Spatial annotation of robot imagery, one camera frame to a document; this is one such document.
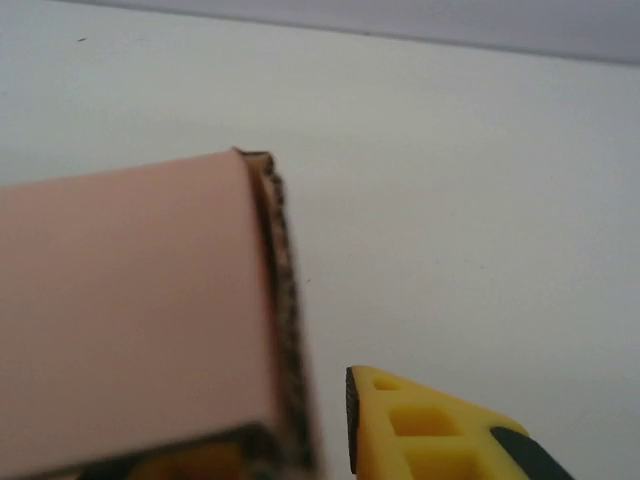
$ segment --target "corrugated cardboard edge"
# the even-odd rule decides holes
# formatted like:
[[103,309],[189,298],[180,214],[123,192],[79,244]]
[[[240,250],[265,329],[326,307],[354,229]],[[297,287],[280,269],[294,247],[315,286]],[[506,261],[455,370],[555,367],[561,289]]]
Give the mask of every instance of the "corrugated cardboard edge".
[[267,152],[236,149],[249,165],[258,213],[269,252],[272,295],[275,303],[276,348],[280,367],[282,403],[288,425],[284,445],[305,478],[317,476],[321,448],[316,416],[312,412],[308,358],[304,352],[302,318],[289,230],[285,215],[285,193],[275,161]]

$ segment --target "yellow plastic tool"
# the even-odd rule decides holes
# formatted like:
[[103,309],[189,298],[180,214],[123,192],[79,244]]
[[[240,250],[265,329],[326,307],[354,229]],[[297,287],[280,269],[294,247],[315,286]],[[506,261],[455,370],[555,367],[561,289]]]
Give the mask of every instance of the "yellow plastic tool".
[[371,367],[347,370],[357,480],[572,480],[512,419]]

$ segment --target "white surface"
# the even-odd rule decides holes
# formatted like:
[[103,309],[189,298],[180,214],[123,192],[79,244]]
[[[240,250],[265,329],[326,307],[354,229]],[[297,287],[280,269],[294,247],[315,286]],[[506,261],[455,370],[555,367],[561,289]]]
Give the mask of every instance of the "white surface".
[[330,478],[354,363],[637,478],[640,70],[18,0],[0,31],[4,183],[277,155]]
[[72,0],[640,63],[638,0]]

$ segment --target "white table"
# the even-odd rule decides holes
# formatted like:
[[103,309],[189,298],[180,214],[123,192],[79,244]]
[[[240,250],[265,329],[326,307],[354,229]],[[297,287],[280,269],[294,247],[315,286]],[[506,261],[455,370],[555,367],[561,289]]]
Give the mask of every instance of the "white table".
[[231,145],[288,182],[330,478],[354,363],[637,478],[640,70],[0,3],[1,182]]

